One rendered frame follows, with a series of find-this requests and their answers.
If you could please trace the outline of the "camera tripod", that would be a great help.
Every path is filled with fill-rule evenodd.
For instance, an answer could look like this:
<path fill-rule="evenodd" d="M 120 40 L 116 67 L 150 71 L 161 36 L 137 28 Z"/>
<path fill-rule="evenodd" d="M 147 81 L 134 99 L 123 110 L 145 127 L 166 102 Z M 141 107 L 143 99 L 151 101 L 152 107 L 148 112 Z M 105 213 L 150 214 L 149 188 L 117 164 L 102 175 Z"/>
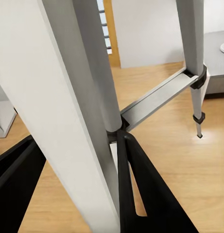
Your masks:
<path fill-rule="evenodd" d="M 117 129 L 190 87 L 202 138 L 204 0 L 176 0 L 186 67 L 120 111 L 97 0 L 0 0 L 0 85 L 92 233 L 121 233 Z"/>

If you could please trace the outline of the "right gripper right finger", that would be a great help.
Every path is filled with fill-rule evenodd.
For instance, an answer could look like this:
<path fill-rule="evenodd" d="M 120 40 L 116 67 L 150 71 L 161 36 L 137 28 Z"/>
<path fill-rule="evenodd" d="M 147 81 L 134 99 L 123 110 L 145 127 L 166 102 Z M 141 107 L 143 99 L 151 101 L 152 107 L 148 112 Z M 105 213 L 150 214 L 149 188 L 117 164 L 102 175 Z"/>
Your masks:
<path fill-rule="evenodd" d="M 172 191 L 129 132 L 117 129 L 121 233 L 199 233 Z M 131 165 L 147 216 L 138 216 Z"/>

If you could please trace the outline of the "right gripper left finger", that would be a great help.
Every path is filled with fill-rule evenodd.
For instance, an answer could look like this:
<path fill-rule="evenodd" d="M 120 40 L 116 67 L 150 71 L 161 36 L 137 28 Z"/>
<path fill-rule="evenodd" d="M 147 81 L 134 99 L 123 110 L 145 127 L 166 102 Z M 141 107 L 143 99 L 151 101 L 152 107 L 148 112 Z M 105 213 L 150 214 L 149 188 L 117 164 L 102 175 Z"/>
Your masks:
<path fill-rule="evenodd" d="M 46 160 L 32 135 L 0 155 L 0 233 L 18 233 Z"/>

